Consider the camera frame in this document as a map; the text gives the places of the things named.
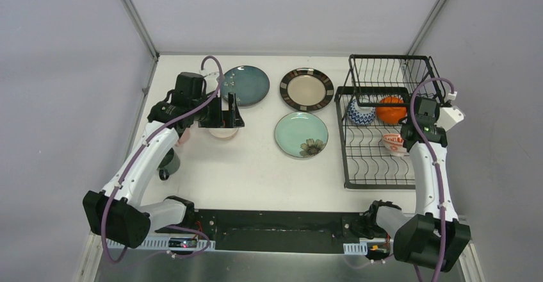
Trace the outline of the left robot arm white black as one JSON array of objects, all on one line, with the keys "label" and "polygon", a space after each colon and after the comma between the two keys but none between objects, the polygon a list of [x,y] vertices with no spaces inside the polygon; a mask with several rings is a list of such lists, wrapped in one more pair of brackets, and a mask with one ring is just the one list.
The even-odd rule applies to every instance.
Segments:
[{"label": "left robot arm white black", "polygon": [[143,194],[155,175],[167,179],[180,165],[174,145],[196,122],[201,128],[240,128],[238,99],[228,93],[228,108],[222,98],[203,95],[155,104],[148,116],[136,149],[100,192],[88,191],[83,207],[92,232],[128,248],[139,247],[150,232],[172,225],[179,233],[189,233],[195,225],[193,203],[170,196],[161,202],[142,205]]}]

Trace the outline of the orange floral pattern bowl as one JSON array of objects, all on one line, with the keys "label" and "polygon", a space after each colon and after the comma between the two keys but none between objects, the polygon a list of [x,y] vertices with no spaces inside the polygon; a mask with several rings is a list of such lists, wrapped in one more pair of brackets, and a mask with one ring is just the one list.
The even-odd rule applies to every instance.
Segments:
[{"label": "orange floral pattern bowl", "polygon": [[406,156],[408,152],[403,146],[403,139],[399,133],[387,133],[382,136],[382,144],[392,156]]}]

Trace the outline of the plain white bowl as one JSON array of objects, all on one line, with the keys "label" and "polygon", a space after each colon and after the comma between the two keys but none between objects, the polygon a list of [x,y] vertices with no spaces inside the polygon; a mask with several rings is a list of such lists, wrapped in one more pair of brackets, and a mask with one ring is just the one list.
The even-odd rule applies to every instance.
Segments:
[{"label": "plain white bowl", "polygon": [[221,140],[231,140],[237,135],[239,129],[238,128],[209,128],[208,131],[215,138],[218,138]]}]

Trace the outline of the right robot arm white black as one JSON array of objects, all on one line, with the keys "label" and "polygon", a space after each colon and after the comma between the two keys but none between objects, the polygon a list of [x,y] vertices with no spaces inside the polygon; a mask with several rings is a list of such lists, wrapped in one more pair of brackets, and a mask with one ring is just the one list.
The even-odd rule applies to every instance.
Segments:
[{"label": "right robot arm white black", "polygon": [[449,272],[471,239],[468,225],[458,220],[446,172],[448,141],[437,126],[440,106],[433,99],[414,97],[401,127],[403,147],[416,180],[416,212],[406,216],[390,201],[373,201],[362,221],[367,237],[383,233],[393,240],[396,260],[417,267]]}]

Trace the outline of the orange bowl white inside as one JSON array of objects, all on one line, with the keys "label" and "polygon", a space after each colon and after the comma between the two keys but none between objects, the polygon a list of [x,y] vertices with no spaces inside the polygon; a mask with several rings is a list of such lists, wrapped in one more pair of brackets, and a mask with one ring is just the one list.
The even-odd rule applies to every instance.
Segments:
[{"label": "orange bowl white inside", "polygon": [[[403,99],[394,96],[383,98],[381,103],[403,103]],[[384,123],[397,125],[399,121],[407,116],[407,109],[404,106],[379,106],[376,107],[377,117]]]}]

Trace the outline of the black wire dish rack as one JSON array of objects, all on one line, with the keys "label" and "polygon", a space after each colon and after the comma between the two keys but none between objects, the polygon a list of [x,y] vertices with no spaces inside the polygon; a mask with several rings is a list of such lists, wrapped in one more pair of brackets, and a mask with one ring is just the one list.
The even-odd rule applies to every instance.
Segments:
[{"label": "black wire dish rack", "polygon": [[[401,125],[382,122],[377,116],[368,126],[357,126],[347,116],[348,104],[359,106],[404,106],[409,114],[413,94],[443,103],[445,86],[430,82],[438,75],[429,56],[352,54],[344,81],[337,87],[334,102],[339,124],[344,167],[344,185],[355,190],[413,190],[415,175],[411,160],[392,156],[382,144],[382,136],[400,133]],[[403,103],[381,103],[388,96]]]}]

